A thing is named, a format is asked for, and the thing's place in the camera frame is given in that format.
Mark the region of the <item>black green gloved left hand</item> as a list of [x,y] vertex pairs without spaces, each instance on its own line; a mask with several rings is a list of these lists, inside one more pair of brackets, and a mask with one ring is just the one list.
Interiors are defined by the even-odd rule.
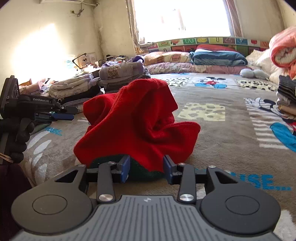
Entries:
[[7,118],[1,120],[1,164],[19,164],[27,149],[27,142],[34,130],[29,118]]

